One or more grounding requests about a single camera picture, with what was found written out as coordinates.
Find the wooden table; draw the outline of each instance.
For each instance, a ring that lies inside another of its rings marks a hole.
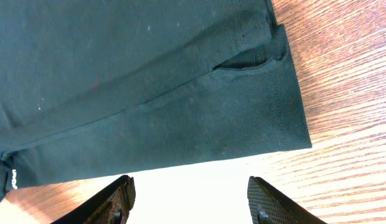
[[[251,223],[249,175],[325,222],[386,223],[386,0],[273,4],[286,26],[314,147],[132,174],[138,191],[130,223],[177,223],[189,215],[181,223],[205,216],[204,223],[220,223],[212,213],[227,217],[224,223]],[[56,220],[116,178],[9,192],[0,223]],[[226,195],[231,186],[239,197]]]

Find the shirt logo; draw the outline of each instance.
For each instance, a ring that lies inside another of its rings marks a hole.
[[[17,173],[16,173],[16,170],[15,169],[13,169],[12,170],[12,187],[14,188],[14,189],[17,189],[17,186],[16,186],[16,175],[17,175]]]

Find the textured black material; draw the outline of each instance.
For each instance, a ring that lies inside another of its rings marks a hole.
[[[250,177],[247,198],[254,224],[326,224],[260,177]]]
[[[269,0],[0,0],[0,199],[306,147]]]
[[[114,217],[121,213],[121,223],[126,223],[133,208],[136,192],[133,178],[122,175],[82,205],[54,221],[60,223],[113,224]]]

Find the wood grain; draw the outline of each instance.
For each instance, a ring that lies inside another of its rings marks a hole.
[[[205,191],[211,192],[208,197],[220,193],[218,204],[208,202],[212,207],[204,211],[204,223],[210,223],[211,213],[225,213],[216,208],[228,189],[213,186],[229,186],[240,177],[247,186],[249,175],[266,179],[325,222],[386,223],[386,0],[273,4],[278,22],[286,26],[314,147],[132,174],[140,190],[131,223],[152,221],[145,216],[147,209],[153,210],[156,223],[177,223],[181,220],[175,210],[195,206],[194,195]],[[116,178],[9,192],[0,204],[0,223],[51,222]],[[178,192],[187,185],[195,187]],[[184,194],[193,196],[185,201],[179,198]],[[169,208],[156,202],[163,199]],[[244,197],[224,223],[249,223],[247,203]]]

